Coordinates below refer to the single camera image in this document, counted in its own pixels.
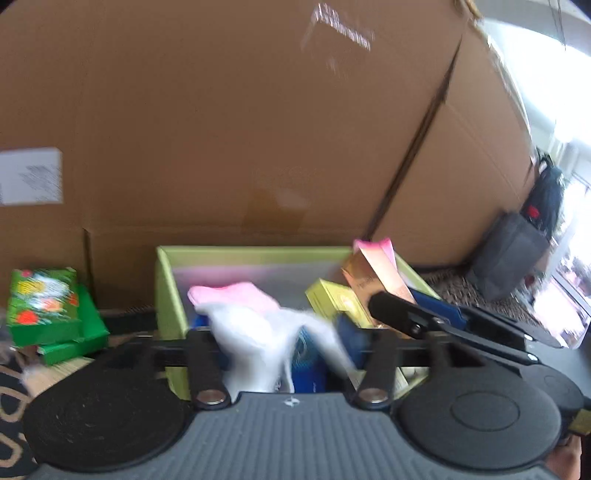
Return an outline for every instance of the gray plastic base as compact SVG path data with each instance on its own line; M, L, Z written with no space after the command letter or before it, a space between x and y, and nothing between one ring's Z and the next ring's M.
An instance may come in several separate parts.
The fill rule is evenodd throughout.
M169 450L109 473L48 465L30 480L551 480L542 466L506 475L460 472L414 450L382 413L334 394L242 394L231 408L201 412Z

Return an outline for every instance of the large cardboard box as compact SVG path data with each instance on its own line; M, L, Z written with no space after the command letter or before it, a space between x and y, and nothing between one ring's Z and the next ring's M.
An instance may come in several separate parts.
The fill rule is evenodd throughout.
M533 186L531 140L482 35L468 28L447 91L374 238L412 265L457 265Z

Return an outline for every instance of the brown patterned rug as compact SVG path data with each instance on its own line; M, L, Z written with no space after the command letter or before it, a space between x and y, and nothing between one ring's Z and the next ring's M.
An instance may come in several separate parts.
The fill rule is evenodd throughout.
M521 322L543 326L514 297L498 301L486 301L482 298L476 287L468 282L461 271L457 269L422 274L422 277L448 303L481 307L491 312L507 315Z
M30 398L21 373L14 357L0 365L0 479L23 479L37 468L22 433L21 418Z

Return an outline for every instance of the black disc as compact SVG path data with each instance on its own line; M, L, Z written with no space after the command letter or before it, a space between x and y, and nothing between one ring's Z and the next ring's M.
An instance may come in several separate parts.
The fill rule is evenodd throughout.
M23 429L37 460L104 472L143 462L174 443L186 411L165 385L131 370L92 373L58 383L28 406Z
M501 368L450 368L412 390L402 429L450 465L503 471L543 458L560 435L560 413L544 392Z
M576 415L584 408L584 396L566 375L545 365L528 365L519 370L530 385L545 391L565 415Z

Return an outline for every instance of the green gift box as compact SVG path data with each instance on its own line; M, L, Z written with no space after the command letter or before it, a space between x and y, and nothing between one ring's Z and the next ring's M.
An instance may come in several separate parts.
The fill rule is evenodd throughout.
M78 317L82 321L82 337L70 342L44 345L37 349L46 365L53 365L78 356L88 355L107 346L109 331L105 327L88 290L78 286Z
M76 271L14 270L7 325L17 347L73 340L82 334Z

